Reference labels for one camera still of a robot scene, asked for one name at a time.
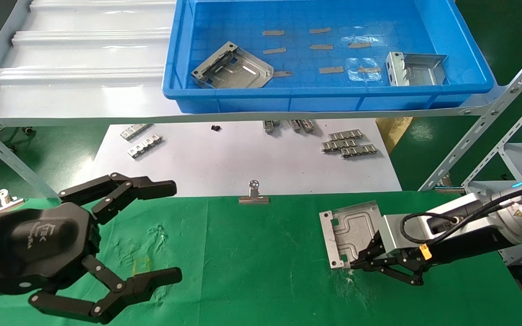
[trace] blue plastic bin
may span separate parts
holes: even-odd
[[[331,27],[327,33],[309,29]],[[283,29],[284,35],[263,36]],[[263,88],[203,89],[190,72],[231,41],[293,72]],[[350,49],[348,43],[371,47]],[[333,50],[311,50],[332,44]],[[286,52],[263,54],[285,47]],[[389,52],[447,54],[443,85],[390,86]],[[381,72],[357,73],[361,67]],[[344,73],[319,68],[343,66]],[[184,113],[418,110],[457,107],[494,79],[453,0],[177,0],[162,91]]]

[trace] black cable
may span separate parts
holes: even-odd
[[[432,216],[432,217],[437,217],[439,219],[443,219],[443,220],[446,220],[446,221],[450,221],[452,223],[456,223],[457,219],[455,217],[451,217],[451,216],[446,216],[444,214],[437,214],[437,213],[430,213],[430,212],[421,212],[421,213],[414,213],[414,214],[410,214],[410,215],[407,215],[405,216],[402,221],[400,221],[400,233],[402,233],[402,236],[404,238],[406,238],[406,240],[410,241],[410,242],[413,242],[415,244],[424,244],[427,242],[427,240],[424,240],[424,239],[416,239],[416,238],[413,238],[411,237],[410,235],[408,235],[406,233],[406,230],[404,229],[404,227],[406,226],[406,221],[410,220],[410,219],[414,219],[414,217],[419,217],[419,216]]]
[[[499,197],[499,198],[497,198],[497,199],[495,199],[495,200],[493,200],[491,202],[487,202],[486,204],[484,204],[484,206],[482,206],[481,208],[477,209],[477,211],[475,211],[474,213],[472,213],[468,217],[464,217],[462,219],[462,221],[460,221],[460,223],[458,223],[457,225],[454,225],[454,227],[451,227],[451,229],[448,229],[447,231],[442,233],[439,237],[436,237],[434,239],[426,241],[426,245],[427,246],[431,246],[431,245],[435,245],[437,243],[440,243],[441,241],[443,241],[444,239],[448,238],[450,235],[452,235],[456,231],[460,230],[460,228],[462,228],[464,225],[467,225],[471,221],[474,221],[474,220],[476,220],[478,218],[481,218],[481,217],[483,217],[483,216],[485,216],[487,214],[490,214],[492,212],[498,211],[499,209],[502,209],[502,207],[500,206],[501,202],[504,202],[504,201],[516,198],[517,196],[522,196],[522,189],[516,190],[516,192],[511,192],[511,193],[506,194],[504,196],[501,196],[501,197]],[[408,240],[414,239],[414,238],[410,237],[409,235],[407,235],[406,231],[404,231],[404,224],[406,224],[406,221],[408,219],[411,219],[411,218],[414,218],[414,217],[417,217],[417,216],[438,217],[438,216],[435,216],[433,214],[434,213],[422,212],[422,213],[414,213],[414,214],[410,214],[408,216],[405,216],[404,219],[402,219],[402,221],[400,221],[400,233],[402,233],[402,236],[404,236],[405,239],[408,239]],[[443,219],[448,219],[450,217],[450,216],[443,215],[443,214],[439,214],[439,216],[441,218],[443,218]]]

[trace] metal shelf rail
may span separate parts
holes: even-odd
[[[522,92],[521,69],[509,85],[496,86],[450,109],[183,114],[161,91],[173,15],[174,1],[170,0],[18,0],[0,32],[0,127],[479,117],[419,188],[427,190]],[[44,197],[56,197],[1,141],[0,159]]]

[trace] white table surface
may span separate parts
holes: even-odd
[[[113,172],[174,180],[180,197],[244,196],[249,181],[259,181],[261,194],[327,194],[394,192],[400,184],[374,119],[315,120],[312,134],[296,134],[286,121],[266,134],[261,121],[156,124],[127,142],[112,125],[96,155],[91,178]],[[359,129],[360,144],[373,144],[378,153],[351,159],[324,154],[328,134]],[[134,160],[126,152],[151,136],[165,142]]]

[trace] small metal part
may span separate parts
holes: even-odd
[[[350,49],[362,49],[362,48],[369,48],[372,44],[370,42],[360,42],[360,43],[350,43],[348,44],[348,47]]]
[[[9,212],[23,203],[25,203],[25,199],[9,196],[7,189],[0,190],[0,213]]]
[[[390,52],[386,58],[390,86],[442,85],[443,54]]]
[[[366,72],[366,73],[371,73],[371,72],[381,72],[382,69],[380,67],[376,67],[376,68],[363,68],[363,67],[360,67],[358,68],[358,72]]]
[[[199,64],[191,76],[203,88],[260,88],[273,78],[273,67],[227,42]]]
[[[273,132],[273,130],[275,130],[273,121],[263,120],[263,129],[265,129],[265,132],[267,132],[268,134],[271,134]]]
[[[120,136],[126,140],[130,140],[132,138],[135,138],[139,134],[142,134],[143,131],[147,130],[150,126],[153,124],[137,124],[137,125],[131,125],[126,130],[120,133]]]
[[[339,72],[343,72],[343,67],[326,67],[326,68],[319,68],[320,74],[337,74]]]
[[[304,132],[310,133],[315,129],[315,125],[311,120],[297,120]]]
[[[285,31],[283,29],[277,29],[273,31],[263,31],[263,36],[280,36],[285,35]]]
[[[374,223],[381,218],[375,201],[319,213],[330,268],[349,268],[373,240],[377,231]]]
[[[130,155],[132,158],[137,158],[145,154],[147,151],[150,151],[150,149],[156,146],[157,144],[162,143],[163,140],[164,138],[162,136],[158,136],[156,134],[150,136],[145,141],[129,149],[128,155]]]
[[[299,124],[299,122],[297,120],[287,120],[287,122],[293,128],[294,132],[300,132],[301,131],[301,125]]]
[[[347,147],[356,147],[358,144],[354,139],[336,140],[332,142],[321,143],[321,151],[329,153],[332,151],[339,151]]]
[[[334,46],[331,44],[311,44],[309,48],[312,50],[333,50]]]
[[[361,139],[364,134],[359,129],[335,132],[328,135],[329,140]]]
[[[269,204],[269,197],[259,196],[259,181],[249,182],[249,196],[240,197],[239,204]]]
[[[377,149],[374,145],[362,145],[356,147],[348,147],[342,149],[342,158],[356,157],[362,155],[373,155],[377,153]]]
[[[319,34],[319,33],[327,33],[327,32],[331,32],[331,27],[326,27],[324,29],[310,29],[309,30],[309,33],[310,34]]]
[[[292,72],[286,72],[285,70],[281,70],[279,72],[273,72],[273,78],[275,77],[289,77],[289,76],[293,76],[294,73]]]
[[[263,54],[283,53],[283,52],[286,52],[286,51],[287,51],[286,48],[269,49],[269,50],[264,50]]]

